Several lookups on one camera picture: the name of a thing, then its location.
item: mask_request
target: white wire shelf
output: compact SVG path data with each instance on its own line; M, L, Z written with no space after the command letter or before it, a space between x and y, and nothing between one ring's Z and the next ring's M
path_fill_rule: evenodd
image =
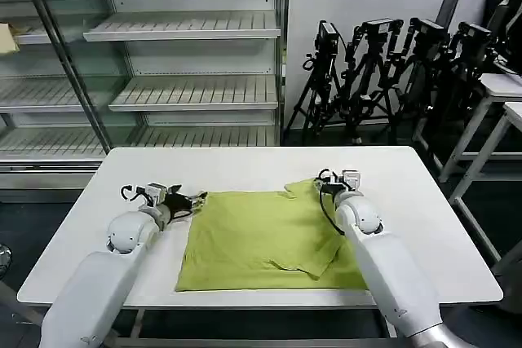
M114 14L84 33L87 41L277 38L274 11L181 11Z
M83 34L96 25L92 15L65 15L57 18L60 31L66 42L83 40ZM50 44L51 40L37 17L13 18L7 20L13 28L19 45Z
M151 126L136 147L271 147L275 126Z
M113 99L113 77L86 77L92 103L101 108ZM0 77L0 113L83 112L67 77Z
M108 127L112 142L125 145L132 127ZM0 159L100 159L104 149L92 128L15 128L0 139Z
M109 105L114 112L277 108L274 75L134 77Z

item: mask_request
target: white desk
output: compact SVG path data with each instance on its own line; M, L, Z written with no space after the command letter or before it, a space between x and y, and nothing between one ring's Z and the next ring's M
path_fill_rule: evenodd
M140 201L127 184L184 185L182 192L268 191L315 177L321 169L358 169L361 190L380 208L435 283L440 302L495 302L502 291L443 194L411 148L117 148L69 212L18 293L51 304L78 263L103 250L109 222ZM127 308L374 306L367 292L244 290L176 293L189 222L174 222L155 244L126 300Z
M457 145L449 155L448 160L441 167L439 181L445 183L449 176L454 172L457 163L466 157L478 155L477 152L465 152L470 141L473 139L475 132L479 129L480 124L488 114L489 108L493 103L505 103L510 101L522 101L522 78L518 75L510 75L508 73L496 74L485 73L480 78L480 82L486 90L485 97L480 101L479 105L473 113L473 117L466 125L466 129L457 142ZM520 159L522 154L519 152L498 153L495 154L498 159Z

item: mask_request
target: tripod leg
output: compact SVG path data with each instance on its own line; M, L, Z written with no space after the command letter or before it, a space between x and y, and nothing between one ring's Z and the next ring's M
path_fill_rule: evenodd
M313 129L316 128L317 120L315 118L313 118L315 115L313 109L314 109L314 106L316 105L316 97L317 97L317 92L314 90L312 92L312 95L310 96L310 103L308 104L308 111L307 111L307 115L305 116L305 120L304 120L303 133L301 134L301 144L303 146L307 145L308 130L309 130L310 123L312 123Z
M392 111L392 102L390 100L390 91L384 93L384 100L386 102L386 110L388 116L388 125L390 126L390 132L388 133L388 144L395 146L397 145L397 127L395 123L395 116Z
M292 125L294 124L295 118L297 117L297 114L302 112L302 106L304 100L307 98L308 91L310 91L310 85L312 84L312 75L308 78L307 84L305 85L303 89L303 93L301 94L301 97L299 98L299 101L294 106L294 112L292 113L292 117L290 118L290 121L288 121L288 125L286 126L284 132L283 132L283 139L282 139L282 145L284 146L286 143L286 140L288 139L288 135L290 134L290 129L292 128Z

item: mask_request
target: folded shirt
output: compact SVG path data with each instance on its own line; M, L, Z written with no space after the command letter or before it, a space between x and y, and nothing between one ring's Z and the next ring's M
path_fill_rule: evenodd
M367 289L313 181L285 189L209 193L192 218L176 291ZM324 199L333 217L331 198Z

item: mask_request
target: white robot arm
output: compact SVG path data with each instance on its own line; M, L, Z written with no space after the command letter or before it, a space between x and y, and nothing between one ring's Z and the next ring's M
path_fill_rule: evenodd
M374 205L357 191L360 180L357 172L345 170L337 176L323 170L316 187L324 211L322 193L332 195L334 224L354 245L357 264L381 313L416 347L472 347L443 325L433 284L403 242L387 231Z
M115 217L107 230L107 251L91 253L78 265L43 320L40 348L100 346L160 231L178 212L199 207L206 196L182 196L179 188L150 183L122 189L126 200L142 196L145 204ZM135 196L129 199L127 192Z

